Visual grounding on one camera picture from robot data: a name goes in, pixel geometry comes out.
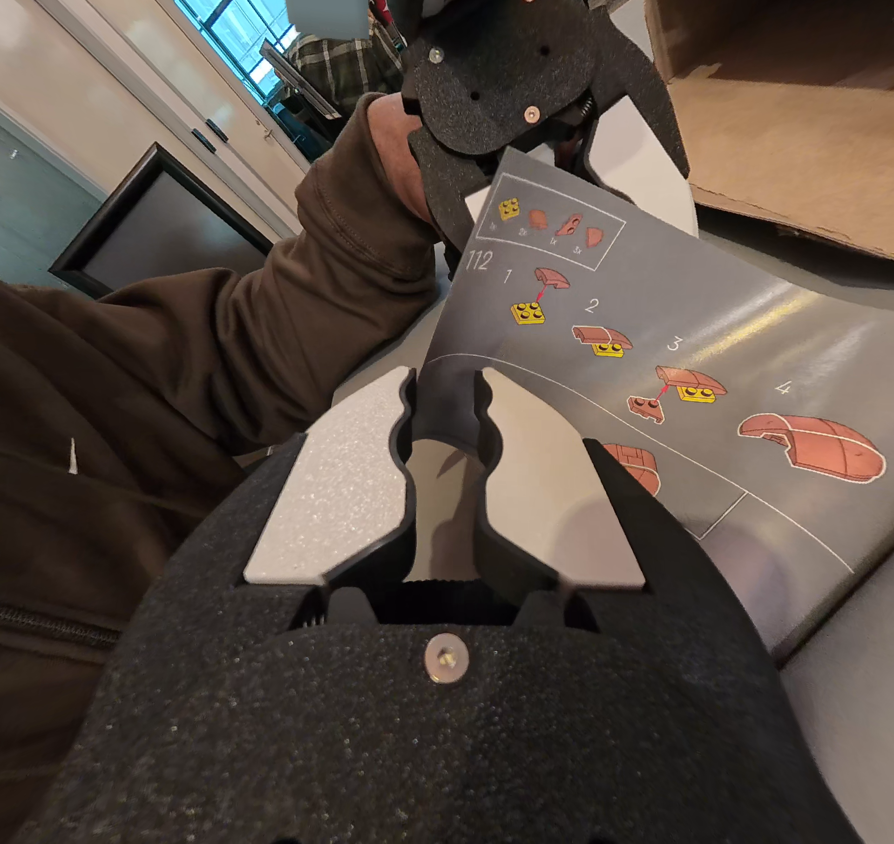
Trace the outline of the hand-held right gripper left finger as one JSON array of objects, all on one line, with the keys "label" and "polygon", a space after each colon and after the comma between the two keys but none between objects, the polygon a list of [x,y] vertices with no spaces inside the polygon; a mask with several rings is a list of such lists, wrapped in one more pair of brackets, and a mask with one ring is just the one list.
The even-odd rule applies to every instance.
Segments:
[{"label": "hand-held right gripper left finger", "polygon": [[416,558],[407,460],[417,373],[398,367],[308,430],[244,571],[253,585],[389,587]]}]

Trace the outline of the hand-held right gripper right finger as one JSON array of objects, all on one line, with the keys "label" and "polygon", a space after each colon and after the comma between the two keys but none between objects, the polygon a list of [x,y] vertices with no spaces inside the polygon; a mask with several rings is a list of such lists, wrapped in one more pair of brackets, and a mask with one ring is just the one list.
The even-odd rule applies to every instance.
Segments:
[{"label": "hand-held right gripper right finger", "polygon": [[494,368],[475,376],[486,465],[475,567],[494,589],[641,589],[645,577],[583,438]]}]

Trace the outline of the person's left forearm brown sleeve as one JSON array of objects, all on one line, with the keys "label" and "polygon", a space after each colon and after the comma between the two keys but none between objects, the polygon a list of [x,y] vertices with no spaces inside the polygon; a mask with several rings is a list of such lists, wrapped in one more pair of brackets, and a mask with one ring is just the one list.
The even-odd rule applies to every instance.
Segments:
[{"label": "person's left forearm brown sleeve", "polygon": [[434,301],[426,230],[382,234],[364,224],[365,106],[299,183],[302,232],[276,244],[262,270],[176,275],[139,289],[132,350],[141,378],[235,453],[307,428]]}]

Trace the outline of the person's left hand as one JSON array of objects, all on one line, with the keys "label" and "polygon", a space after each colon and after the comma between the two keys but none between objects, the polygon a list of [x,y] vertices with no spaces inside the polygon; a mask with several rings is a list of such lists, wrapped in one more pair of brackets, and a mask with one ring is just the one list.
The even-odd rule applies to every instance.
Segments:
[{"label": "person's left hand", "polygon": [[434,244],[442,243],[409,145],[409,138],[421,129],[420,118],[404,110],[398,94],[368,95],[365,113],[372,171],[369,194],[362,202],[364,224],[382,234],[426,230]]}]

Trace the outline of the brown cardboard box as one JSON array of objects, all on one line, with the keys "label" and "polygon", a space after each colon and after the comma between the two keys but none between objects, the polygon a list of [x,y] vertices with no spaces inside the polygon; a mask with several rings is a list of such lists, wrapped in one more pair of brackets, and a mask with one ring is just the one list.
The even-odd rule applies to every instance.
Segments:
[{"label": "brown cardboard box", "polygon": [[698,204],[891,258],[893,0],[644,0]]}]

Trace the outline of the person's brown jacket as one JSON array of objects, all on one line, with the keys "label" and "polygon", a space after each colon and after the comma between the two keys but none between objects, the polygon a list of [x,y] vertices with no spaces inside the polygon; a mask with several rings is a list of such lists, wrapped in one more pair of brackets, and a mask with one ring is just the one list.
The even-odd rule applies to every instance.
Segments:
[{"label": "person's brown jacket", "polygon": [[2,842],[39,808],[112,650],[259,443],[208,436],[76,330],[111,306],[2,284]]}]

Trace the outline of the window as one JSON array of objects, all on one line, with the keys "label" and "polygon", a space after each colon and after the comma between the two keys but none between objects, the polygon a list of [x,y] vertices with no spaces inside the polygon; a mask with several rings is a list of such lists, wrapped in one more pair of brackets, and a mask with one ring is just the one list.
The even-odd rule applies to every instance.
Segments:
[{"label": "window", "polygon": [[285,0],[174,0],[256,100],[269,105],[281,89],[262,44],[285,52],[298,38]]}]

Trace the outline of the black framed screen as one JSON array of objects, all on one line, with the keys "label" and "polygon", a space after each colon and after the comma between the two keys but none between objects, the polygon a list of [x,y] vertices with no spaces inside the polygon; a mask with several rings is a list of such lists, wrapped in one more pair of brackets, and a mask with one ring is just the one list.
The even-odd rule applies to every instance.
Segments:
[{"label": "black framed screen", "polygon": [[273,242],[153,143],[49,273],[99,299],[143,279],[263,267]]}]

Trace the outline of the white cabinet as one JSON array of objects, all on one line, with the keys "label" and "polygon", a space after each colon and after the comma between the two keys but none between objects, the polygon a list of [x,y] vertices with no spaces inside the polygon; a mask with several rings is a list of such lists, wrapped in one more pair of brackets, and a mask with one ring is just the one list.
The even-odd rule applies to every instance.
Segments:
[{"label": "white cabinet", "polygon": [[2,112],[108,195],[157,143],[263,235],[308,161],[172,0],[2,0]]}]

